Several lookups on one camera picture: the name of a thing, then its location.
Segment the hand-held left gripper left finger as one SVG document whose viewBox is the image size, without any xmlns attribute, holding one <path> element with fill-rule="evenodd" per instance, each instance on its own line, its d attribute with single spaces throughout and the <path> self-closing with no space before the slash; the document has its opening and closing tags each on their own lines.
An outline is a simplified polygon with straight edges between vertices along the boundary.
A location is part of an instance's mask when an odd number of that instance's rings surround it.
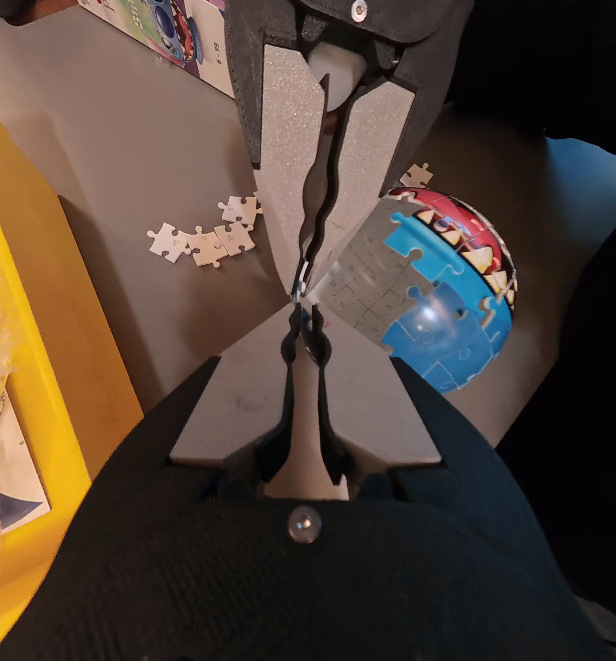
<svg viewBox="0 0 616 661">
<path fill-rule="evenodd" d="M 301 305 L 289 303 L 222 353 L 172 448 L 173 463 L 253 484 L 278 474 L 291 447 L 301 316 Z"/>
</svg>

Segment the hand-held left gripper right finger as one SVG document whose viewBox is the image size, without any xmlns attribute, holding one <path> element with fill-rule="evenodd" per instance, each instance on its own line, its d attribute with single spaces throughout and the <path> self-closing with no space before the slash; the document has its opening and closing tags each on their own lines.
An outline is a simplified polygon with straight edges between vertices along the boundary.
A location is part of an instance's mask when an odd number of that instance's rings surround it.
<svg viewBox="0 0 616 661">
<path fill-rule="evenodd" d="M 328 309 L 311 310 L 320 451 L 331 482 L 433 467 L 442 457 L 389 355 Z"/>
</svg>

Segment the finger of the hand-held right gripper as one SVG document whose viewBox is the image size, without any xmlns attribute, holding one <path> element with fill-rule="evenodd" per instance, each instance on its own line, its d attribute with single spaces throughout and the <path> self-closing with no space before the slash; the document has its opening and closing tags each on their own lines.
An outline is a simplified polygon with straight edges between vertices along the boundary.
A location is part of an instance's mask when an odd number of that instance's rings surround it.
<svg viewBox="0 0 616 661">
<path fill-rule="evenodd" d="M 304 296 L 327 275 L 383 193 L 416 94 L 378 81 L 354 96 L 329 144 L 326 192 L 304 258 Z"/>
<path fill-rule="evenodd" d="M 299 51 L 264 46 L 260 167 L 254 177 L 274 265 L 290 298 L 321 205 L 329 83 L 328 73 L 315 78 Z"/>
</svg>

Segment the blue monster puzzle ball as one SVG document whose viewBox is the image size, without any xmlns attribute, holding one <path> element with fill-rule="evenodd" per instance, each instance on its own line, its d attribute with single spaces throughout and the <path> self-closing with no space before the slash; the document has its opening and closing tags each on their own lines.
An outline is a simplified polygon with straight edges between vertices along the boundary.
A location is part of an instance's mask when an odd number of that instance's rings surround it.
<svg viewBox="0 0 616 661">
<path fill-rule="evenodd" d="M 448 194 L 399 186 L 309 297 L 447 394 L 498 356 L 517 292 L 510 251 L 482 213 Z"/>
</svg>

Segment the white puzzle box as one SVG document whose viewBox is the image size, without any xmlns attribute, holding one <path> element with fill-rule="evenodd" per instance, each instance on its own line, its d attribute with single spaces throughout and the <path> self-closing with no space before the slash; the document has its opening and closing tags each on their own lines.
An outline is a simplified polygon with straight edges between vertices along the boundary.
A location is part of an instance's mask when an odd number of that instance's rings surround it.
<svg viewBox="0 0 616 661">
<path fill-rule="evenodd" d="M 233 98 L 225 1 L 79 1 L 157 55 Z"/>
</svg>

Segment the yellow plastic bin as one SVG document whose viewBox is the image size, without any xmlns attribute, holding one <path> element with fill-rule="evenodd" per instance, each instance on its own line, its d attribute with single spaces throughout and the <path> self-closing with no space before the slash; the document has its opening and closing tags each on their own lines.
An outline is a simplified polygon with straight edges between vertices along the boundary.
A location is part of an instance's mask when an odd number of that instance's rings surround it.
<svg viewBox="0 0 616 661">
<path fill-rule="evenodd" d="M 8 393 L 50 512 L 0 538 L 0 641 L 92 479 L 142 412 L 54 189 L 0 122 L 0 272 L 16 345 Z"/>
</svg>

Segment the person's dark clothing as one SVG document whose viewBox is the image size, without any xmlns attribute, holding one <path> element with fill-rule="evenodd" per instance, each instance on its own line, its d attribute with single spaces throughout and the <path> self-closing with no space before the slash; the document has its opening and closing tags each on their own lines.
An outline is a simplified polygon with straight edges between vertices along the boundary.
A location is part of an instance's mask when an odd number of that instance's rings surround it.
<svg viewBox="0 0 616 661">
<path fill-rule="evenodd" d="M 475 1 L 447 101 L 616 156 L 616 1 Z M 616 614 L 616 228 L 497 452 L 572 589 Z"/>
</svg>

